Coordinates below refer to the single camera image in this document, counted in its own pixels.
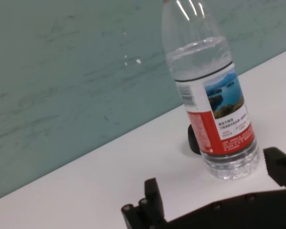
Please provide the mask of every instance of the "white surface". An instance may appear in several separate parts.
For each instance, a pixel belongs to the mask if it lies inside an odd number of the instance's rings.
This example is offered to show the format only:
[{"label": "white surface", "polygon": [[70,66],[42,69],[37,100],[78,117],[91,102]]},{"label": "white surface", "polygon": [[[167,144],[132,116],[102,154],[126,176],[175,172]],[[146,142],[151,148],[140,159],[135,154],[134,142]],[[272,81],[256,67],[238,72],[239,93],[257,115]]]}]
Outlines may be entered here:
[{"label": "white surface", "polygon": [[[286,152],[286,52],[244,73],[241,84],[261,148]],[[261,161],[252,175],[212,177],[187,143],[183,107],[0,199],[0,229],[124,229],[120,208],[156,177],[167,220],[210,202],[279,189]]]}]

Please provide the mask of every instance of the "marble wall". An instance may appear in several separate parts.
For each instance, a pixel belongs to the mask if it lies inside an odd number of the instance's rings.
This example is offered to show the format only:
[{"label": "marble wall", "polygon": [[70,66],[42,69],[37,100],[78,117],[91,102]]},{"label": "marble wall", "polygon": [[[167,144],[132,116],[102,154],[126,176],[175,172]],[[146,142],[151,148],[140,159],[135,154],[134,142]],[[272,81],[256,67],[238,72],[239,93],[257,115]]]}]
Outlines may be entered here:
[{"label": "marble wall", "polygon": [[[239,73],[286,50],[286,0],[206,1]],[[161,10],[162,0],[0,0],[0,197],[181,104]]]}]

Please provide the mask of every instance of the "clear plastic bottle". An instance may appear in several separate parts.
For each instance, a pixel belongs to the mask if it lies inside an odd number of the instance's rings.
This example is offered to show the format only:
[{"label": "clear plastic bottle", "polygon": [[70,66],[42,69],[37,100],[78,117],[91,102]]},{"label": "clear plastic bottle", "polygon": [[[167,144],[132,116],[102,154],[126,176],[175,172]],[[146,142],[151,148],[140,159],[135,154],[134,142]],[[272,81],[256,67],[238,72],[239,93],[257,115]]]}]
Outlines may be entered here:
[{"label": "clear plastic bottle", "polygon": [[253,172],[259,150],[226,38],[201,0],[164,0],[163,46],[206,167],[215,177]]}]

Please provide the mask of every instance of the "label picture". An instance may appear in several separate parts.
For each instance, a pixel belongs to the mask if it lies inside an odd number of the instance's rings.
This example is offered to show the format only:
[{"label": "label picture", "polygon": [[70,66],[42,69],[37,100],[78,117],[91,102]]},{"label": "label picture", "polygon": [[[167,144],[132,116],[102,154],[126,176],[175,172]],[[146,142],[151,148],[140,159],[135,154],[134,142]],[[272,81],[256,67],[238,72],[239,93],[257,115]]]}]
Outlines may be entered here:
[{"label": "label picture", "polygon": [[206,81],[204,89],[215,119],[232,114],[245,103],[234,68],[215,79]]}]

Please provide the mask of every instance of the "black object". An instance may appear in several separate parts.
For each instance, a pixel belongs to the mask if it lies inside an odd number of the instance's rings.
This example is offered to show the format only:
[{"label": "black object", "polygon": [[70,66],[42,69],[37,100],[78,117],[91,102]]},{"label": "black object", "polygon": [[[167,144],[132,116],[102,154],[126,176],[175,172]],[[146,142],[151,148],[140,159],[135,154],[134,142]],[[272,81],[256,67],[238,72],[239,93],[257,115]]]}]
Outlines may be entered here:
[{"label": "black object", "polygon": [[196,153],[201,155],[200,153],[200,148],[194,133],[194,130],[192,128],[192,125],[189,126],[189,128],[187,129],[187,135],[188,135],[188,139],[189,139],[189,144],[190,144],[190,148],[191,150]]},{"label": "black object", "polygon": [[[269,176],[286,187],[286,154],[275,147],[264,154]],[[139,205],[126,205],[122,213],[128,229],[286,229],[286,189],[221,200],[167,222],[153,178],[145,182]]]}]

